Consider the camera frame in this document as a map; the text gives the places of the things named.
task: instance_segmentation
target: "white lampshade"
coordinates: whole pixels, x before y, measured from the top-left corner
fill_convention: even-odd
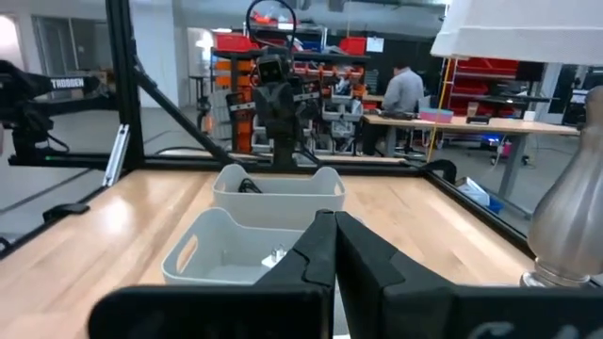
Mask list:
[[[432,55],[603,65],[601,13],[601,0],[454,0]]]

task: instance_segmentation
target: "silver cylindrical object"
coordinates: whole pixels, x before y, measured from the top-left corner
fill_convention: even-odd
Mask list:
[[[525,286],[582,286],[603,273],[603,87],[586,97],[579,149],[534,211],[528,244],[536,254]]]

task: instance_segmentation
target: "ceiling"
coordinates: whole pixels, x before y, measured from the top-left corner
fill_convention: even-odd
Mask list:
[[[401,0],[407,3],[447,0]],[[28,11],[36,15],[103,19],[105,0],[0,0],[0,10],[5,12]],[[152,5],[153,10],[174,3],[180,9],[178,21],[181,26],[219,28],[241,27],[251,0],[130,0],[131,3]],[[268,12],[279,10],[276,2],[267,1],[257,9]],[[436,6],[391,6],[374,3],[348,2],[342,12],[329,11],[327,0],[312,0],[308,10],[296,10],[299,19],[313,19],[331,29],[367,30],[433,37],[440,29],[439,17],[443,8]]]
[[[250,4],[250,0],[230,0],[229,6],[224,6],[223,0],[179,1],[183,10],[182,17],[187,25],[207,28],[241,27]],[[272,11],[287,15],[285,9],[271,1],[259,4],[256,9],[262,13]],[[437,34],[441,26],[439,17],[443,13],[443,7],[391,6],[360,2],[346,3],[343,11],[337,12],[329,11],[326,0],[312,0],[308,10],[296,10],[298,19],[313,19],[317,24],[325,24],[331,29],[349,28],[423,37],[433,37]]]

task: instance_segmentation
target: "wooden desk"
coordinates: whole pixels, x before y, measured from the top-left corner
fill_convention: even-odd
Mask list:
[[[161,262],[212,204],[217,173],[136,171],[0,262],[0,338],[83,339],[107,292],[162,284]],[[423,179],[345,177],[345,209],[456,283],[515,284],[532,262]]]
[[[559,126],[550,123],[538,121],[523,121],[517,119],[492,118],[487,125],[469,124],[466,123],[466,117],[453,117],[451,123],[436,123],[432,121],[422,120],[394,120],[387,119],[375,115],[365,115],[366,122],[371,124],[390,126],[386,137],[386,152],[385,155],[393,157],[396,149],[396,129],[397,128],[434,128],[439,131],[454,131],[461,133],[497,133],[507,135],[506,139],[512,142],[511,153],[507,166],[505,167],[500,187],[498,188],[498,196],[507,201],[511,195],[511,191],[515,186],[517,173],[522,166],[521,160],[526,149],[527,136],[529,134],[547,134],[561,136],[578,136],[579,131],[576,128],[568,126]]]
[[[365,115],[365,121],[371,124],[388,125],[393,127],[433,128],[442,131],[467,133],[500,133],[500,134],[552,134],[562,136],[577,136],[576,128],[559,126],[538,121],[522,121],[516,119],[492,118],[487,125],[468,124],[466,117],[453,117],[451,123],[436,123],[423,120],[395,120],[376,115]]]
[[[365,95],[362,98],[365,101],[370,101],[370,102],[373,102],[373,103],[382,103],[383,102],[383,96],[381,96],[381,95],[370,95],[370,94],[367,94],[367,95]]]

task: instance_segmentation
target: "gray plastic bin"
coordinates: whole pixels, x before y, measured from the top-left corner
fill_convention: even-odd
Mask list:
[[[302,231],[241,226],[224,209],[210,208],[197,217],[164,259],[163,276],[167,284],[254,284],[269,271],[262,266],[262,260],[277,247],[290,250],[302,234]],[[193,239],[196,239],[194,250],[178,267],[181,254]],[[337,286],[334,334],[348,333]]]
[[[251,179],[262,194],[239,193]],[[311,178],[252,177],[239,165],[222,169],[214,183],[214,206],[247,227],[305,230],[321,209],[341,211],[346,189],[337,171],[321,168]]]

